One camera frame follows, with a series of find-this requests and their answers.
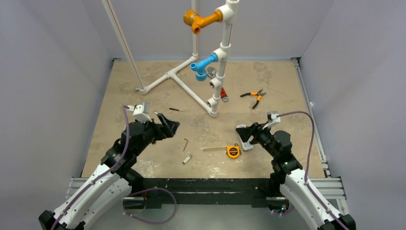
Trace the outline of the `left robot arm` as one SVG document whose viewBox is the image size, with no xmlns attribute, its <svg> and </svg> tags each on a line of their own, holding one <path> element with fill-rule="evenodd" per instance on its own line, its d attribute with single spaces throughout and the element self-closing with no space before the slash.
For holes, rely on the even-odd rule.
<svg viewBox="0 0 406 230">
<path fill-rule="evenodd" d="M 143 176 L 132 167 L 149 144 L 175 136 L 178 121 L 157 114 L 153 119 L 129 122 L 125 130 L 108 149 L 101 163 L 86 182 L 61 206 L 45 210 L 39 216 L 44 230 L 88 230 L 108 209 L 127 195 L 137 196 L 147 190 Z"/>
</svg>

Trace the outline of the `white remote control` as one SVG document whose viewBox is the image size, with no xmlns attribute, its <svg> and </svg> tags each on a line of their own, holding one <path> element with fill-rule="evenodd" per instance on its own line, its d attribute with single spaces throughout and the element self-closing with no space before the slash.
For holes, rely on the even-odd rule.
<svg viewBox="0 0 406 230">
<path fill-rule="evenodd" d="M 237 125 L 236 128 L 246 128 L 245 124 Z M 254 149 L 254 146 L 250 144 L 248 141 L 243 141 L 242 137 L 238 134 L 238 137 L 241 142 L 241 147 L 243 151 L 251 151 Z"/>
</svg>

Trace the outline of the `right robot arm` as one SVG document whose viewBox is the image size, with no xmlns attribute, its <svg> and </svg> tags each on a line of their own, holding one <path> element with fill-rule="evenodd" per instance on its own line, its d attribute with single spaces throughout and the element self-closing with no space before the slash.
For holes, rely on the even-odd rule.
<svg viewBox="0 0 406 230">
<path fill-rule="evenodd" d="M 343 215 L 330 204 L 308 178 L 306 171 L 292 153 L 291 135 L 282 130 L 271 133 L 264 124 L 238 127 L 243 142 L 260 144 L 272 156 L 273 173 L 269 190 L 282 194 L 313 230 L 354 230 L 354 218 Z"/>
</svg>

